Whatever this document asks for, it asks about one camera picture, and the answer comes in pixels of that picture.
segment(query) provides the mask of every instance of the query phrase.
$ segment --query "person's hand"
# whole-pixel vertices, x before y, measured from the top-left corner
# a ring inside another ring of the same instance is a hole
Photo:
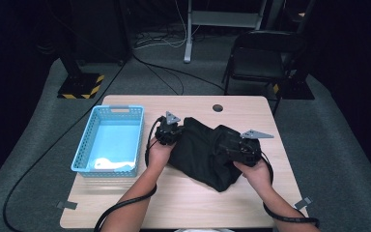
[[[260,159],[255,166],[250,167],[234,161],[234,165],[240,169],[249,184],[258,192],[271,188],[271,176],[267,164]]]
[[[149,168],[155,168],[156,170],[162,170],[170,159],[173,145],[161,145],[155,137],[150,141],[150,153],[149,153]]]

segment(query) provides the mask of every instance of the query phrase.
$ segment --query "wooden table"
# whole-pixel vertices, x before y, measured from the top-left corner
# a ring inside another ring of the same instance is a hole
[[[146,166],[144,152],[153,122],[168,110],[182,121],[193,117],[214,129],[224,125],[236,131],[260,131],[274,138],[260,139],[262,151],[274,170],[274,188],[291,204],[301,200],[300,191],[284,150],[267,100],[238,96],[107,96],[103,104],[140,104],[145,108],[138,174]],[[220,104],[221,112],[213,105]],[[100,215],[115,204],[136,178],[83,178],[76,174],[65,209],[64,228],[94,228]],[[217,192],[183,172],[167,166],[157,182],[143,228],[260,228],[273,227],[261,199],[244,177],[224,192]]]

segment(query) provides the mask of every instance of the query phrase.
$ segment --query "person's arm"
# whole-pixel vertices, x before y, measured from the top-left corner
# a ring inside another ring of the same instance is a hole
[[[156,139],[153,138],[151,144],[154,145],[150,149],[149,166],[120,198],[119,202],[146,195],[155,187],[157,179],[167,164],[171,150],[174,147],[174,145],[163,146],[155,142]],[[104,221],[101,231],[138,232],[144,216],[146,216],[149,203],[150,198],[147,198],[113,211]]]
[[[288,202],[286,202],[272,187],[270,172],[263,160],[255,166],[249,167],[240,162],[234,162],[243,176],[255,189],[267,207],[277,215],[286,218],[303,218]],[[311,223],[292,223],[274,219],[276,227],[280,232],[314,232],[320,231]]]

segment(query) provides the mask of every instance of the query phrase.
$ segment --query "yellow and black striped tape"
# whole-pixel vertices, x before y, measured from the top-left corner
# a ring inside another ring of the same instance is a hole
[[[104,80],[104,75],[99,76],[98,79],[96,80],[96,84],[90,91],[87,92],[87,94],[73,94],[73,93],[59,94],[58,98],[61,98],[61,99],[92,99],[95,97],[96,93],[99,91],[101,82],[103,80]]]

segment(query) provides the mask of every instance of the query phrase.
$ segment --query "black speaker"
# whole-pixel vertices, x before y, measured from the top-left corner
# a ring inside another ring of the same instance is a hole
[[[72,53],[79,64],[123,64],[130,55],[118,0],[71,0]]]

